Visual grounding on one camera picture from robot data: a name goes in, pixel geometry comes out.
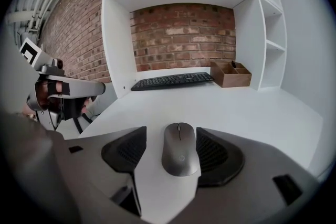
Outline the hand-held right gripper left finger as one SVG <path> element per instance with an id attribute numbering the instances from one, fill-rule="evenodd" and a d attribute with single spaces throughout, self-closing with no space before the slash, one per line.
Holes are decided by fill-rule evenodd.
<path id="1" fill-rule="evenodd" d="M 135 168 L 146 150 L 146 127 L 66 140 L 75 164 L 112 202 L 140 216 Z"/>

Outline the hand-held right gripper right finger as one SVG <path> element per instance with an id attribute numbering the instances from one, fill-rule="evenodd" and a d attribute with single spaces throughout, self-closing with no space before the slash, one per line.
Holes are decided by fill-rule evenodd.
<path id="1" fill-rule="evenodd" d="M 184 223 L 281 223 L 318 188 L 274 146 L 201 127 L 196 134 L 201 176 Z"/>

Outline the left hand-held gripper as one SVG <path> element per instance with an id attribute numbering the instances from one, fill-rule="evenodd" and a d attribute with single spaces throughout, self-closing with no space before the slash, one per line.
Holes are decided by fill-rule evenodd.
<path id="1" fill-rule="evenodd" d="M 40 122 L 48 130 L 56 130 L 61 121 L 72 119 L 75 127 L 82 127 L 78 118 L 82 115 L 81 106 L 87 97 L 102 95 L 106 86 L 102 82 L 76 79 L 65 76 L 63 61 L 52 58 L 29 38 L 26 38 L 20 53 L 38 72 L 38 80 L 28 95 L 23 113 Z M 41 105 L 37 100 L 37 86 L 48 81 L 49 104 Z"/>

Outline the person's left hand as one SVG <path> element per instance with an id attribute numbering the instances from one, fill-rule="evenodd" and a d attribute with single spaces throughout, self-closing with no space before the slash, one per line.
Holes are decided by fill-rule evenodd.
<path id="1" fill-rule="evenodd" d="M 41 105 L 47 105 L 49 104 L 49 100 L 48 100 L 48 85 L 49 82 L 48 81 L 43 81 L 40 82 L 37 86 L 37 100 L 39 102 L 39 104 Z M 83 105 L 81 106 L 81 113 L 85 113 L 87 112 L 87 106 L 89 105 L 90 101 L 89 99 L 86 99 L 83 103 Z"/>

